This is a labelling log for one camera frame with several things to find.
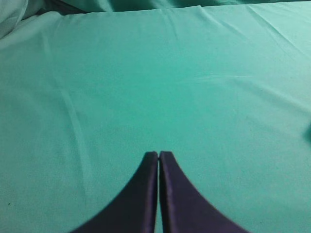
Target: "green sheet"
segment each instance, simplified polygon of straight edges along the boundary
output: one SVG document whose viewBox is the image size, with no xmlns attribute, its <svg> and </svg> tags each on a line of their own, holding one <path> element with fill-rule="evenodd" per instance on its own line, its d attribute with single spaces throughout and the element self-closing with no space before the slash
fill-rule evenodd
<svg viewBox="0 0 311 233">
<path fill-rule="evenodd" d="M 85 12 L 137 11 L 157 8 L 175 8 L 189 6 L 237 5 L 248 3 L 286 2 L 300 0 L 52 0 L 52 9 L 58 9 L 54 2 L 67 3 L 62 9 L 74 6 Z"/>
<path fill-rule="evenodd" d="M 73 230 L 152 150 L 247 230 L 309 232 L 310 9 L 23 21 L 0 40 L 0 232 Z"/>
<path fill-rule="evenodd" d="M 0 0 L 0 39 L 44 7 L 44 0 Z"/>
</svg>

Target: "dark purple object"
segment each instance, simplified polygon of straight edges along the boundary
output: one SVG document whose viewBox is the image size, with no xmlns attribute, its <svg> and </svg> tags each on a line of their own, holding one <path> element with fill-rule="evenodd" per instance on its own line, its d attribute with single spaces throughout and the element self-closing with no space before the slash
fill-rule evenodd
<svg viewBox="0 0 311 233">
<path fill-rule="evenodd" d="M 160 154 L 160 204 L 164 233 L 247 233 L 202 197 L 171 152 Z"/>
<path fill-rule="evenodd" d="M 93 219 L 72 233 L 153 233 L 157 202 L 157 153 L 145 154 L 129 183 Z"/>
</svg>

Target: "green fabric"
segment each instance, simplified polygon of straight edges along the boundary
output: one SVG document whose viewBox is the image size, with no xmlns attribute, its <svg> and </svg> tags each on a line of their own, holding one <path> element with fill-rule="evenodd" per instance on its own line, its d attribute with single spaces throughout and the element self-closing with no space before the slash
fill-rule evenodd
<svg viewBox="0 0 311 233">
<path fill-rule="evenodd" d="M 0 40 L 0 232 L 74 229 L 152 150 L 249 231 L 309 232 L 310 9 L 24 21 Z"/>
<path fill-rule="evenodd" d="M 0 39 L 23 19 L 36 14 L 44 0 L 0 0 Z"/>
<path fill-rule="evenodd" d="M 137 11 L 189 6 L 236 5 L 297 0 L 54 0 L 63 1 L 86 12 Z"/>
</svg>

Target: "teal cloth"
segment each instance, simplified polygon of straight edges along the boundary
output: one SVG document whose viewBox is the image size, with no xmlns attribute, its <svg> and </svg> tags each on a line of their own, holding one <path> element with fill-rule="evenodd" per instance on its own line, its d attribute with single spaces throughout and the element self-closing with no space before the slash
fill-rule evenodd
<svg viewBox="0 0 311 233">
<path fill-rule="evenodd" d="M 300 0 L 57 0 L 86 12 L 137 11 L 190 6 L 237 5 Z"/>
<path fill-rule="evenodd" d="M 0 39 L 43 7 L 44 0 L 0 0 Z"/>
<path fill-rule="evenodd" d="M 0 40 L 0 232 L 73 230 L 153 150 L 250 232 L 309 232 L 310 9 L 24 20 Z"/>
</svg>

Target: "green background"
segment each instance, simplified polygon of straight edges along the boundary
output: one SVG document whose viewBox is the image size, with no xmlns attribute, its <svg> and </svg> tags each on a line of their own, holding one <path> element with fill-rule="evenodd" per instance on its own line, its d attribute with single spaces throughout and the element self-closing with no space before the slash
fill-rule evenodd
<svg viewBox="0 0 311 233">
<path fill-rule="evenodd" d="M 310 9 L 21 21 L 0 40 L 0 232 L 73 230 L 153 150 L 172 150 L 202 195 L 247 230 L 310 232 Z"/>
</svg>

